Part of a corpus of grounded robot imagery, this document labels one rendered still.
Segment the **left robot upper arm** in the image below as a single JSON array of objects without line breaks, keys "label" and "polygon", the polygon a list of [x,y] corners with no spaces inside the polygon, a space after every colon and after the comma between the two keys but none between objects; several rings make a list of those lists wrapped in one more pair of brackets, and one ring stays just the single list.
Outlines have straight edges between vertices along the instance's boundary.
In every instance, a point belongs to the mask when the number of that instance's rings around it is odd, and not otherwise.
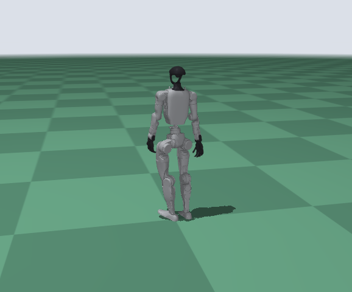
[{"label": "left robot upper arm", "polygon": [[167,98],[167,91],[158,91],[155,94],[155,114],[156,120],[160,120],[162,118],[162,110],[163,110],[163,101]]}]

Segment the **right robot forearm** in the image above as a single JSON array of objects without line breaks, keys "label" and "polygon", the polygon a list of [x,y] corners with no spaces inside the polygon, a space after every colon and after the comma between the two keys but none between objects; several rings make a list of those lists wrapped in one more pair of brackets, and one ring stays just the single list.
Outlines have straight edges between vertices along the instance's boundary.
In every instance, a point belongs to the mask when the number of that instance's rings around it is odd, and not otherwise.
[{"label": "right robot forearm", "polygon": [[199,127],[199,118],[197,120],[193,120],[191,122],[191,124],[192,124],[194,139],[198,141],[199,140],[199,135],[201,135],[200,134],[200,127]]}]

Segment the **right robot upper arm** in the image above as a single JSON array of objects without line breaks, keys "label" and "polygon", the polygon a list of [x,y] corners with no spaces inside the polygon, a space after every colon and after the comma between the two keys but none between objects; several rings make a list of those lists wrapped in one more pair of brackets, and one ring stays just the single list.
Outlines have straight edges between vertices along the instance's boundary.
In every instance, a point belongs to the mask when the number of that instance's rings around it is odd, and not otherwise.
[{"label": "right robot upper arm", "polygon": [[197,94],[195,92],[189,91],[190,93],[190,101],[189,101],[189,108],[191,113],[189,113],[188,118],[189,120],[197,120]]}]

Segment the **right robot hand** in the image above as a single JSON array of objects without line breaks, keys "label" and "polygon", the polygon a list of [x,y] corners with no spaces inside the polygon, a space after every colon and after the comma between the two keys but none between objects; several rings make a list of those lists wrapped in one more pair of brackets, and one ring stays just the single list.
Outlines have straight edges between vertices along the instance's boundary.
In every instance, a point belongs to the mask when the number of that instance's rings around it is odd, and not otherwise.
[{"label": "right robot hand", "polygon": [[194,157],[199,157],[199,156],[202,156],[203,155],[203,145],[201,143],[202,141],[202,136],[199,135],[199,140],[195,140],[196,144],[195,144],[195,149],[193,150],[193,153],[196,151],[196,155]]}]

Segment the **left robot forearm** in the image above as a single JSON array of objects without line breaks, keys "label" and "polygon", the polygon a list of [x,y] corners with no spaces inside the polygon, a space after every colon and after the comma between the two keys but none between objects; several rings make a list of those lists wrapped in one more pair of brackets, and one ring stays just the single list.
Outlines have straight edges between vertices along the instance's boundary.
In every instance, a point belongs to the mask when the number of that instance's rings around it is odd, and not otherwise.
[{"label": "left robot forearm", "polygon": [[157,133],[157,127],[159,125],[159,122],[156,120],[156,114],[153,113],[152,114],[152,118],[151,118],[151,126],[149,129],[149,134],[148,134],[148,138],[152,140],[152,136],[155,135]]}]

